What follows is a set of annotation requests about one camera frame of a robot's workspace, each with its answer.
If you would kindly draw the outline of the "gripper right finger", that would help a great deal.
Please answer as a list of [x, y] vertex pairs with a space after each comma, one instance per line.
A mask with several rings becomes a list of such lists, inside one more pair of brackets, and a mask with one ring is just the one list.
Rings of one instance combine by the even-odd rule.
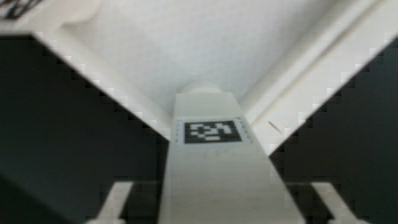
[[368, 224], [356, 214], [345, 203], [343, 197], [331, 182], [310, 182], [308, 185], [313, 187], [329, 212], [333, 219], [327, 224]]

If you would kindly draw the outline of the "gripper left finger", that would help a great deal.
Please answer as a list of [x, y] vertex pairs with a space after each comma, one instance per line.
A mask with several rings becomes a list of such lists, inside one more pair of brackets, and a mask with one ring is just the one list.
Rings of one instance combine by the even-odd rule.
[[98, 215], [82, 224], [157, 224], [159, 182], [118, 181]]

